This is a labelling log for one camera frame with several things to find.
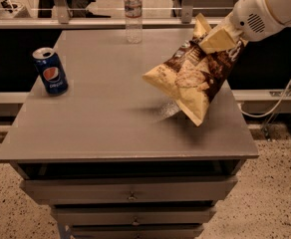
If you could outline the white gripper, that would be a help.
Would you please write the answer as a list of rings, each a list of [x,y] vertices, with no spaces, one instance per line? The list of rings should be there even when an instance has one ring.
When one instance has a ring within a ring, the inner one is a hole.
[[[229,13],[199,43],[205,54],[236,46],[240,36],[258,42],[284,29],[270,8],[269,0],[238,0]]]

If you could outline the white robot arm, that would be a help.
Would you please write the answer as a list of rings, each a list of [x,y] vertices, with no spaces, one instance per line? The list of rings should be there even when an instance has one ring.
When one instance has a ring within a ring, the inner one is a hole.
[[[291,0],[238,0],[199,43],[206,53],[232,49],[242,39],[258,42],[291,25]]]

